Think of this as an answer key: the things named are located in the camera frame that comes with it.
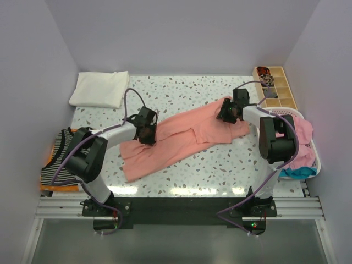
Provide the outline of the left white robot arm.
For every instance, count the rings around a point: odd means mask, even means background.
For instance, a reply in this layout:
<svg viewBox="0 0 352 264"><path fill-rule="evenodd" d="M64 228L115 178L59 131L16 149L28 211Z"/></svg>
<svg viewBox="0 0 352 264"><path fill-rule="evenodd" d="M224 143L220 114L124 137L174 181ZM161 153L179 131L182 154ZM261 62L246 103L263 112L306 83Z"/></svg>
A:
<svg viewBox="0 0 352 264"><path fill-rule="evenodd" d="M80 128L74 134L62 165L94 200L94 208L100 215L110 215L114 209L114 195L100 175L106 151L131 140L154 145L157 121L157 113L143 106L137 114L126 117L122 124L102 130Z"/></svg>

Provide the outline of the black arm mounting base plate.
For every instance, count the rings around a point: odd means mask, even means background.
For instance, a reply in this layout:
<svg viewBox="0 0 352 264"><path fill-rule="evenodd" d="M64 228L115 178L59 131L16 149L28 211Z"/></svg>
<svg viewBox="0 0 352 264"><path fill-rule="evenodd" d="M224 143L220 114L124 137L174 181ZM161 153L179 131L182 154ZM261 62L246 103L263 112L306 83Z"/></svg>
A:
<svg viewBox="0 0 352 264"><path fill-rule="evenodd" d="M272 197L241 198L115 198L109 206L92 199L80 203L82 215L92 217L94 230L132 229L135 225L243 226L256 234L266 229L266 219L277 217Z"/></svg>

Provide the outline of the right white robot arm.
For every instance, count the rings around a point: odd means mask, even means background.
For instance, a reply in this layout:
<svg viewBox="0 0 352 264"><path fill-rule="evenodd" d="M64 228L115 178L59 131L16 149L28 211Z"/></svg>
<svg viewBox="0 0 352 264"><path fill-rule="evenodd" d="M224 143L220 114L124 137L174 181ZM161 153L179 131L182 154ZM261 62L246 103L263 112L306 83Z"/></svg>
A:
<svg viewBox="0 0 352 264"><path fill-rule="evenodd" d="M258 149L265 161L263 172L248 193L245 210L258 216L265 204L261 199L273 196L274 186L284 166L298 154L299 142L291 115L279 115L250 103L247 89L234 89L233 97L225 99L217 119L235 124L246 121L258 130Z"/></svg>

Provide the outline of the salmon pink t shirt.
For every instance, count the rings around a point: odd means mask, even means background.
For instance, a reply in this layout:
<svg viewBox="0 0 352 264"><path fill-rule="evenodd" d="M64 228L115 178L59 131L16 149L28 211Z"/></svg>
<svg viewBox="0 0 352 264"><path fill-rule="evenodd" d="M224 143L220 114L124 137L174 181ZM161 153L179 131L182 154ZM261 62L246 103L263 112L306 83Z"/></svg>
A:
<svg viewBox="0 0 352 264"><path fill-rule="evenodd" d="M231 144L249 134L245 121L226 123L216 118L224 98L207 105L173 115L159 123L156 143L152 146L137 140L120 144L127 182L134 182L165 169L197 152L218 144Z"/></svg>

